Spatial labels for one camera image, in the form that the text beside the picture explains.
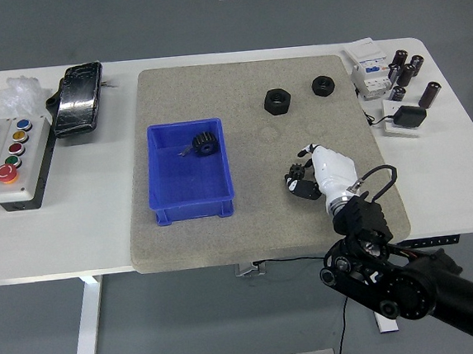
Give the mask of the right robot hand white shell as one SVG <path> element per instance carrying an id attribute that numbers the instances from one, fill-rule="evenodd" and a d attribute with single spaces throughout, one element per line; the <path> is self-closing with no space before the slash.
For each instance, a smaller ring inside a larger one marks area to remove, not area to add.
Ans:
<path id="1" fill-rule="evenodd" d="M 326 197 L 327 205 L 349 201 L 354 192 L 348 188 L 357 180 L 355 163 L 348 157 L 322 145 L 309 144 L 297 156 L 309 154 L 305 164 L 292 164 L 285 175 L 289 192 L 301 199 Z"/>

